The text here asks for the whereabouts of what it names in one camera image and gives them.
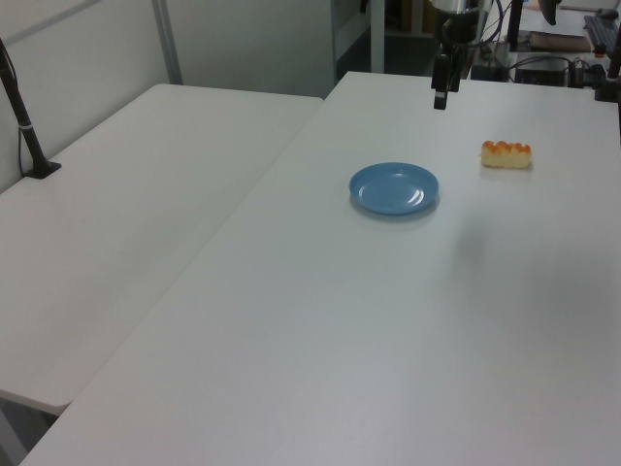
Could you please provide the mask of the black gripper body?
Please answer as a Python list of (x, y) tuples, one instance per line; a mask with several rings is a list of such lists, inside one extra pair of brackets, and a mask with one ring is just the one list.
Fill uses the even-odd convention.
[(465, 13), (436, 10), (435, 38), (440, 44), (440, 53), (451, 56), (470, 50), (477, 41), (479, 10)]

